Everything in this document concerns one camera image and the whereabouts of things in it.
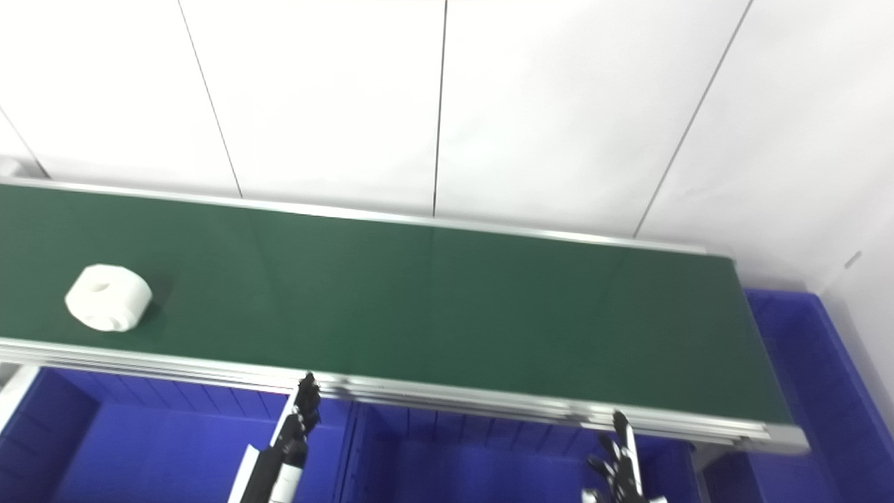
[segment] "green conveyor belt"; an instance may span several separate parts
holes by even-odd
[[[132,332],[66,311],[93,263]],[[791,423],[716,256],[0,185],[0,337]]]

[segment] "panel seam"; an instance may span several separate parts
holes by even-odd
[[[242,186],[239,184],[239,177],[236,175],[236,168],[232,165],[232,158],[230,157],[230,149],[227,147],[226,139],[224,138],[224,129],[221,127],[220,119],[217,117],[217,109],[215,108],[215,102],[211,99],[211,90],[208,88],[208,81],[205,79],[205,71],[202,70],[202,63],[198,60],[198,51],[196,50],[196,43],[192,40],[192,32],[190,31],[190,24],[186,22],[186,13],[183,11],[183,4],[181,0],[177,0],[177,6],[180,7],[180,16],[183,18],[183,26],[186,28],[186,35],[190,38],[190,46],[192,47],[192,54],[196,58],[196,66],[198,66],[198,74],[202,77],[202,85],[205,86],[205,94],[208,96],[208,104],[211,105],[211,113],[215,116],[215,124],[217,124],[217,132],[220,134],[221,143],[223,144],[223,152],[226,153],[226,160],[230,163],[230,172],[232,173],[232,179],[236,183],[236,190],[239,191],[240,199],[244,199],[242,195]]]
[[[40,173],[42,173],[43,176],[45,176],[47,179],[52,180],[53,178],[46,171],[44,165],[40,163],[38,156],[34,153],[34,150],[31,149],[31,146],[28,144],[28,142],[25,141],[25,137],[21,135],[21,132],[19,132],[19,128],[15,127],[15,124],[13,124],[13,120],[9,117],[3,107],[0,107],[0,115],[2,115],[4,119],[6,119],[6,123],[9,124],[9,127],[13,129],[13,132],[19,138],[19,141],[21,141],[21,145],[25,147],[25,149],[28,151],[28,154],[31,156],[31,160],[34,161],[35,166],[37,166],[40,170]]]
[[[664,173],[662,173],[661,179],[658,180],[658,185],[655,186],[655,190],[652,192],[652,197],[649,199],[649,203],[645,206],[645,211],[643,212],[643,216],[639,219],[639,223],[637,224],[637,228],[633,231],[633,238],[636,239],[639,236],[639,231],[642,230],[643,224],[645,223],[645,218],[648,217],[649,212],[652,210],[652,206],[655,203],[655,200],[658,198],[658,193],[661,191],[664,186],[664,181],[667,180],[668,173],[671,171],[671,167],[674,164],[674,161],[677,160],[677,155],[679,154],[680,148],[683,146],[683,142],[686,141],[686,137],[689,135],[689,130],[692,129],[692,124],[696,121],[696,117],[698,116],[698,112],[702,109],[702,104],[704,103],[704,99],[708,96],[708,92],[711,91],[711,87],[714,84],[714,80],[717,78],[717,74],[720,72],[721,66],[723,66],[723,62],[726,60],[726,56],[730,51],[730,47],[732,47],[732,43],[736,40],[736,36],[738,35],[738,31],[742,28],[742,23],[745,21],[745,17],[748,15],[748,11],[751,10],[751,4],[754,0],[748,0],[748,4],[745,6],[745,11],[742,12],[742,16],[738,19],[738,23],[736,24],[736,28],[732,31],[732,35],[730,36],[730,41],[727,42],[725,48],[723,48],[723,53],[721,54],[720,61],[717,62],[717,66],[714,67],[714,72],[711,74],[711,78],[708,80],[707,86],[704,87],[704,92],[702,93],[702,97],[698,99],[698,104],[696,105],[696,109],[693,111],[692,116],[689,117],[689,122],[686,124],[686,129],[683,130],[683,135],[680,136],[679,141],[677,142],[677,148],[673,150],[673,154],[670,155],[670,161],[668,161],[667,166],[664,168]]]
[[[438,164],[441,160],[441,104],[444,96],[444,54],[447,47],[447,3],[444,0],[444,24],[441,37],[441,80],[438,84],[438,125],[434,134],[434,186],[432,190],[432,217],[438,208]]]

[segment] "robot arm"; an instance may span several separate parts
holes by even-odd
[[[291,413],[262,451],[252,446],[242,458],[230,503],[291,503],[308,460],[308,434],[320,421],[319,386],[308,373],[298,385]]]
[[[596,456],[590,456],[586,460],[586,463],[608,482],[611,499],[606,499],[597,490],[584,490],[581,499],[583,503],[646,503],[643,497],[642,477],[639,473],[637,441],[627,416],[621,411],[615,411],[614,427],[620,445],[604,433],[599,435],[599,443],[611,461],[603,461]],[[667,503],[667,499],[653,499],[649,503]]]

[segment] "hole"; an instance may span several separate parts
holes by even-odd
[[[96,292],[102,292],[108,287],[108,283],[94,283],[93,285],[90,285],[90,292],[93,292],[95,294]]]

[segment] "blue plastic crate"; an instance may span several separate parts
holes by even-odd
[[[226,501],[248,444],[262,448],[287,396],[42,370],[0,436],[0,501]],[[298,500],[342,485],[352,404],[324,400]]]
[[[737,454],[705,471],[713,503],[894,501],[894,440],[816,295],[748,290],[807,456]]]
[[[586,467],[596,433],[458,413],[363,405],[343,503],[578,503],[604,482]],[[649,496],[700,501],[685,442],[637,438]]]
[[[42,370],[0,435],[0,501],[226,501],[248,444],[269,441],[286,396]],[[595,432],[324,400],[301,503],[578,503],[603,482]],[[696,503],[689,445],[641,437],[645,491]]]

